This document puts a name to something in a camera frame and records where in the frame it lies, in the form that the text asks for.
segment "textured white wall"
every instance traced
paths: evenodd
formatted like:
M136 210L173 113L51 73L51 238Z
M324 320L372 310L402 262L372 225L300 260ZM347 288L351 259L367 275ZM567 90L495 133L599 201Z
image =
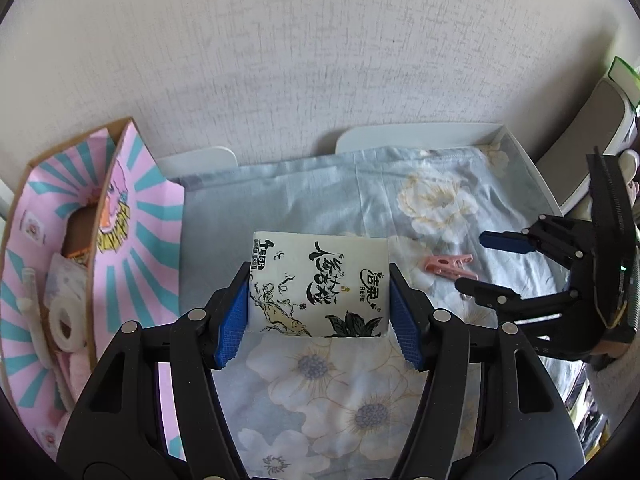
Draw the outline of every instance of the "textured white wall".
M507 121L535 156L614 53L640 54L626 0L16 0L0 177L126 114L155 156L279 160L415 121Z

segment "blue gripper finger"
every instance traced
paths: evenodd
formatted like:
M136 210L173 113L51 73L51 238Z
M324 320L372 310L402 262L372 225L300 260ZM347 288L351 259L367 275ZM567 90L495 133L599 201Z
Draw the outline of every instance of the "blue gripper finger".
M498 251L518 254L527 254L536 250L527 238L527 235L520 233L484 231L479 239L482 247L486 247L487 249L496 249Z

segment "cartoon illustration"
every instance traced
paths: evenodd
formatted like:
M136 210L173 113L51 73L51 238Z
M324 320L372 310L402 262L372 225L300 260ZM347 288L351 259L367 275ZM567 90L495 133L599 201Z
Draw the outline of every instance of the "cartoon illustration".
M39 245L44 245L44 227L31 212L25 210L20 220L20 231Z
M92 189L91 193L89 194L89 197L86 199L86 204L87 205L98 205L98 202L100 202L100 193L102 192L102 189L100 187L96 187L94 189Z
M264 317L269 323L271 323L270 326L266 326L262 330L277 330L285 335L306 334L311 337L306 326L293 317L294 307L297 306L302 309L303 304L291 303L290 300L273 301L273 288L273 283L267 283L262 286L262 291L260 291L258 284L254 283L256 297L249 292L249 297L254 301L256 306L259 306L262 309ZM287 314L282 307L277 305L277 303L288 308L289 313Z
M119 161L116 160L111 172L111 181L104 196L104 205L100 212L97 243L101 253L118 251L129 235L128 197L129 192L124 171L122 171Z

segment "white bed frame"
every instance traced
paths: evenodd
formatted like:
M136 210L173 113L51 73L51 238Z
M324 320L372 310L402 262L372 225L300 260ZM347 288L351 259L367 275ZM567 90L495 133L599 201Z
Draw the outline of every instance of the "white bed frame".
M498 144L508 136L520 152L529 174L538 184L549 204L550 212L562 216L560 207L540 172L524 148L503 124L494 123L415 123L383 124L381 126L356 126L344 132L335 145L335 153L354 152L401 146L422 150L463 148L482 144ZM187 174L210 173L229 170L238 166L234 152L223 146L181 153L157 160L160 170L167 178L178 178Z
M503 137L509 137L524 162L529 174L549 204L550 211L562 216L560 206L546 185L535 164L527 155L513 134L503 124L493 123L416 123L383 124L382 126L357 126L344 132L335 145L335 153L354 152L381 148L382 146L401 146L422 150L442 150L499 144Z

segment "green object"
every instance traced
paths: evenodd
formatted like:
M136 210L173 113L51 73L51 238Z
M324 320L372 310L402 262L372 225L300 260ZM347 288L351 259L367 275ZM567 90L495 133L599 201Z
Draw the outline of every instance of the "green object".
M609 68L609 79L616 83L631 101L634 110L640 106L640 76L621 57L616 56Z

